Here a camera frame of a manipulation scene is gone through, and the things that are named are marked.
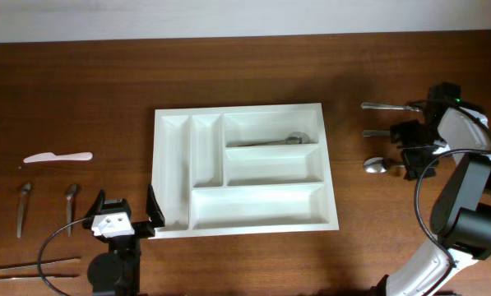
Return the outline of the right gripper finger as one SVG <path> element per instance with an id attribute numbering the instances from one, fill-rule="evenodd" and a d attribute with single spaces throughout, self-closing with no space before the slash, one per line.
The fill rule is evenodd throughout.
<path id="1" fill-rule="evenodd" d="M 401 158 L 405 166 L 405 180 L 416 180 L 428 164 L 436 159 L 434 148 L 404 149 Z"/>
<path id="2" fill-rule="evenodd" d="M 418 146 L 422 141 L 423 125 L 418 120 L 399 123 L 390 126 L 390 141 L 392 144 L 401 143 L 403 146 Z"/>

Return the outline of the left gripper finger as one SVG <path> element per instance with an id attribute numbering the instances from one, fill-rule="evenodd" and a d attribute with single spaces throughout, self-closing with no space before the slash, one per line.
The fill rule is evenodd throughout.
<path id="1" fill-rule="evenodd" d="M 95 198 L 94 203 L 91 205 L 90 209 L 86 212 L 86 218 L 93 218 L 102 211 L 102 207 L 105 202 L 105 192 L 101 189 Z"/>
<path id="2" fill-rule="evenodd" d="M 151 184 L 147 187 L 146 195 L 146 214 L 154 228 L 165 227 L 165 217 L 155 198 L 154 188 Z"/>

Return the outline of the large steel spoon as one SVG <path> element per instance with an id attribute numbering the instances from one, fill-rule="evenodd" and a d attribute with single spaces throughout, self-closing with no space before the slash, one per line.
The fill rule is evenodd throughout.
<path id="1" fill-rule="evenodd" d="M 402 162 L 383 157 L 373 157 L 367 159 L 363 163 L 363 168 L 366 173 L 385 173 L 390 169 L 404 168 Z"/>
<path id="2" fill-rule="evenodd" d="M 237 144 L 237 147 L 300 145 L 300 144 L 308 144 L 310 141 L 311 141 L 310 136 L 305 132 L 291 132 L 284 140 Z"/>

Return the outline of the steel fork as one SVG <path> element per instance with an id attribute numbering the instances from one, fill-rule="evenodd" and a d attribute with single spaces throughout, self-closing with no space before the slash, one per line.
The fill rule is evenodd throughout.
<path id="1" fill-rule="evenodd" d="M 387 136 L 389 137 L 391 132 L 388 130 L 363 130 L 363 137 L 373 137 L 373 136 Z"/>
<path id="2" fill-rule="evenodd" d="M 362 109 L 380 109 L 380 110 L 402 110 L 411 112 L 421 112 L 422 109 L 415 106 L 408 105 L 391 105 L 391 104 L 378 104 L 371 102 L 363 102 L 360 107 Z"/>

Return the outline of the steel fork top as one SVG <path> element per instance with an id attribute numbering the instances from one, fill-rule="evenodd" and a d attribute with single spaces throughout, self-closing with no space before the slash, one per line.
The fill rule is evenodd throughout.
<path id="1" fill-rule="evenodd" d="M 408 105 L 391 105 L 391 104 L 378 104 L 371 102 L 363 102 L 360 107 L 362 109 L 380 109 L 380 110 L 402 110 L 411 112 L 421 112 L 422 109 L 415 106 Z"/>

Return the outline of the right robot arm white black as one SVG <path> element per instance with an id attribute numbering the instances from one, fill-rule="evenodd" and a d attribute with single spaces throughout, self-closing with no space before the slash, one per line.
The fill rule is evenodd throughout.
<path id="1" fill-rule="evenodd" d="M 453 276 L 491 256 L 491 130 L 484 109 L 462 99 L 459 85 L 431 86 L 426 99 L 405 110 L 424 120 L 390 127 L 387 135 L 401 161 L 375 157 L 365 170 L 383 173 L 399 166 L 415 182 L 414 211 L 426 241 L 398 271 L 384 275 L 371 295 L 435 295 Z M 452 158 L 455 170 L 433 204 L 430 218 L 420 212 L 421 186 L 435 176 L 439 161 Z"/>

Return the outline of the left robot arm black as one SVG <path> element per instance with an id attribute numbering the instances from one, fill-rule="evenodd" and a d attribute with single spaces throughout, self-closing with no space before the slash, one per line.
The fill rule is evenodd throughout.
<path id="1" fill-rule="evenodd" d="M 125 199 L 107 200 L 105 191 L 98 193 L 86 212 L 83 228 L 106 243 L 107 252 L 96 256 L 89 264 L 87 278 L 93 295 L 138 295 L 142 239 L 155 236 L 155 230 L 165 226 L 152 186 L 147 187 L 146 214 L 148 219 L 132 222 L 132 211 Z"/>

